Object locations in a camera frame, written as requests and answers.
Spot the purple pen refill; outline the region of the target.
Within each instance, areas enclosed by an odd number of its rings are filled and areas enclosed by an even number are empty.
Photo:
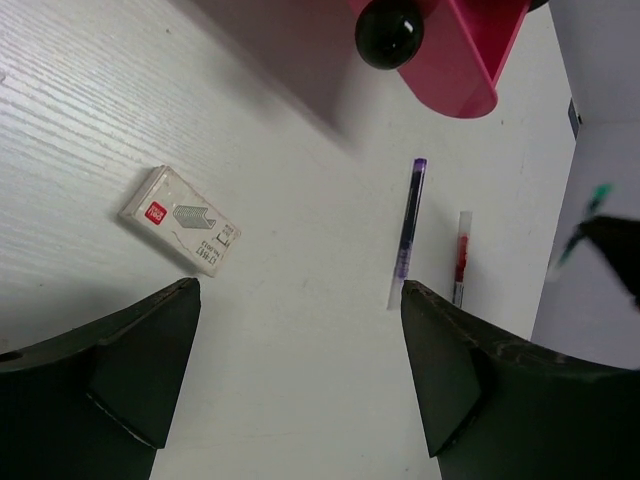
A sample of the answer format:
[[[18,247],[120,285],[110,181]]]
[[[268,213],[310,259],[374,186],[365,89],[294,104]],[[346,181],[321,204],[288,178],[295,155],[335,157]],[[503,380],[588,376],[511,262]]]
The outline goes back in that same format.
[[[400,308],[402,287],[409,272],[427,166],[428,161],[424,158],[417,158],[414,160],[390,293],[387,302],[388,310],[396,310]]]

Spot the pink top drawer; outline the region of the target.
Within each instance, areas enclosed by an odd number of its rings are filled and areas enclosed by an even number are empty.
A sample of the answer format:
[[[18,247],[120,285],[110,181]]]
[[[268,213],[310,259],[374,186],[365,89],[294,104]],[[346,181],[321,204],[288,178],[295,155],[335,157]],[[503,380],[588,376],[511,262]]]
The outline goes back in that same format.
[[[497,83],[525,15],[525,0],[359,1],[355,44],[378,70],[397,70],[416,98],[448,117],[494,110]]]

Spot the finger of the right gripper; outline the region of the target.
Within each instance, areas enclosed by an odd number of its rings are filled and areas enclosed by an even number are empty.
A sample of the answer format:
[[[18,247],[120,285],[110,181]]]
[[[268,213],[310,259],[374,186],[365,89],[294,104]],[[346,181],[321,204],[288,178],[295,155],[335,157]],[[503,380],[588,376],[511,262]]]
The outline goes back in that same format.
[[[604,256],[639,308],[639,221],[597,215],[582,223],[582,233]]]

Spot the red pen refill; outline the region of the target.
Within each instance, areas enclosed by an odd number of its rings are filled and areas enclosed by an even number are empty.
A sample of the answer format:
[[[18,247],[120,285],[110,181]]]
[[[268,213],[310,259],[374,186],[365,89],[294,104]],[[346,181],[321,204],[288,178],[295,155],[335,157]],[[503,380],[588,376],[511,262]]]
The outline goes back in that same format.
[[[472,212],[461,211],[459,215],[458,235],[456,245],[456,263],[454,271],[454,286],[452,303],[462,307],[464,295],[464,275],[468,259],[469,240],[472,224]]]

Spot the green pen refill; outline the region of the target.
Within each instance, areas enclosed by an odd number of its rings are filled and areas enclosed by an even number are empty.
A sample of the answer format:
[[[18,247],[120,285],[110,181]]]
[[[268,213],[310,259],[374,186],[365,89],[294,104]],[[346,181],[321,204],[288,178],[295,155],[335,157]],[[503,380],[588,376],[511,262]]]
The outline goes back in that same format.
[[[558,278],[561,270],[569,260],[571,254],[584,238],[584,234],[582,233],[580,225],[583,222],[591,220],[599,212],[607,197],[610,195],[612,189],[613,185],[610,183],[597,185],[593,189],[591,197],[585,205],[582,219],[574,228],[573,233],[566,241],[560,253],[550,260],[545,276],[546,281],[555,281]]]

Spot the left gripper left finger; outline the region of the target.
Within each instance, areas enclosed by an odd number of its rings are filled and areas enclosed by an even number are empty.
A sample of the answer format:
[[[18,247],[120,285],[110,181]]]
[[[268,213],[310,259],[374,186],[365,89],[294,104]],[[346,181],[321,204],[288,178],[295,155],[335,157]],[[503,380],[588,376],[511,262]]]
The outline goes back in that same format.
[[[200,316],[183,278],[1,356],[4,479],[147,479],[165,447]]]

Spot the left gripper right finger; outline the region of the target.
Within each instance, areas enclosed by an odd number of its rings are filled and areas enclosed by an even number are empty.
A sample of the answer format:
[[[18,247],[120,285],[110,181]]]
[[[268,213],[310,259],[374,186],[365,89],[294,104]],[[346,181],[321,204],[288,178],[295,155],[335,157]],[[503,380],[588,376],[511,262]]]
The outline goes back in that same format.
[[[401,320],[445,479],[635,479],[639,374],[533,344],[417,281]]]

